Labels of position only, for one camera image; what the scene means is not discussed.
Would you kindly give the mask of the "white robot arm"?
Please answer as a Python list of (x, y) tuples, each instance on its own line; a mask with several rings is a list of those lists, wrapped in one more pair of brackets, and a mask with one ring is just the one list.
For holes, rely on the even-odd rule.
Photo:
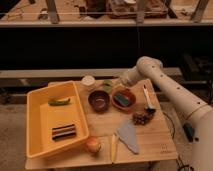
[(213, 171), (213, 107), (167, 76), (160, 60), (143, 56), (120, 77), (125, 87), (150, 79), (194, 127), (189, 171)]

